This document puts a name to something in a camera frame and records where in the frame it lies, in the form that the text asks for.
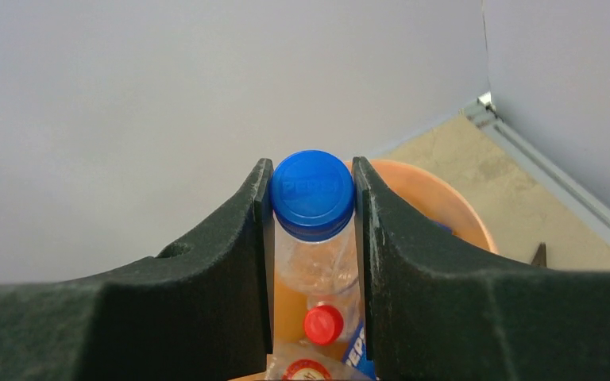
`bottle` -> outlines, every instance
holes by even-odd
[[[342,362],[367,375],[370,379],[379,379],[375,376],[375,365],[366,357],[366,337],[363,321],[354,331],[352,340],[342,356]]]
[[[338,294],[309,297],[303,320],[307,338],[317,345],[348,342],[359,323],[360,299],[356,282]]]
[[[358,278],[354,184],[347,166],[327,152],[297,152],[270,180],[275,224],[275,270],[306,295],[333,295]]]
[[[365,379],[354,368],[297,344],[275,343],[264,379]]]

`black object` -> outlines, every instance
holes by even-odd
[[[530,264],[537,267],[548,267],[548,262],[546,260],[546,244],[544,242],[540,243],[537,247],[535,256],[532,257]]]
[[[262,159],[159,256],[0,287],[0,380],[232,379],[272,353],[274,225]]]
[[[260,160],[156,258],[0,287],[0,379],[230,379],[272,351],[273,221]],[[369,357],[382,379],[610,379],[610,273],[476,248],[353,162]]]

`gray wall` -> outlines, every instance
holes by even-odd
[[[0,282],[155,255],[260,157],[372,155],[488,90],[480,0],[0,1]]]
[[[485,1],[501,116],[610,207],[610,2]]]

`red label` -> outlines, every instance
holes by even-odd
[[[320,363],[302,359],[291,363],[282,379],[330,379],[330,373]]]

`bottle cap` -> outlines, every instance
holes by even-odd
[[[307,311],[303,327],[305,334],[315,344],[328,345],[340,337],[344,322],[342,315],[333,306],[316,306]]]
[[[284,230],[302,241],[325,241],[340,233],[352,217],[354,182],[337,157],[301,151],[277,166],[270,197]]]

